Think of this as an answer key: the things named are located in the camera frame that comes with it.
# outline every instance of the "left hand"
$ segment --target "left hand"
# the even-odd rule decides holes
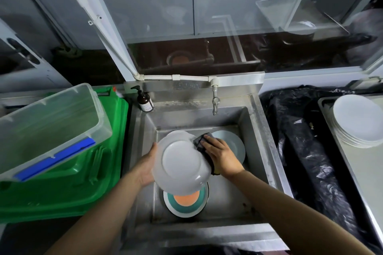
[[[131,172],[136,176],[137,182],[141,187],[149,185],[154,182],[152,175],[152,168],[156,158],[157,143],[153,142],[150,151],[141,157],[137,164],[132,168]]]

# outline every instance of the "plastic container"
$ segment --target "plastic container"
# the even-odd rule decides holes
[[[112,135],[96,92],[83,83],[0,118],[0,181],[26,181]]]
[[[0,182],[0,223],[80,216],[120,179],[128,103],[111,88],[98,93],[112,136],[27,182]]]

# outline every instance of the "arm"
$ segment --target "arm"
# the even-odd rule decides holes
[[[339,225],[246,171],[221,139],[205,136],[207,153],[267,219],[293,254],[373,254]]]
[[[105,254],[142,187],[154,181],[151,170],[157,151],[153,144],[109,194],[82,216],[45,254]]]

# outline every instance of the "bottle label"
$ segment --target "bottle label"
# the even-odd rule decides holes
[[[153,102],[152,102],[152,99],[149,100],[149,102],[145,103],[145,104],[140,104],[141,106],[141,109],[144,111],[144,112],[149,112],[149,111],[152,111],[153,110]]]

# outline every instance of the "faucet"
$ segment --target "faucet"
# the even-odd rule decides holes
[[[218,114],[218,104],[221,101],[221,99],[217,96],[218,83],[216,83],[216,79],[211,81],[211,87],[213,89],[213,99],[211,102],[213,103],[213,115],[215,116]]]

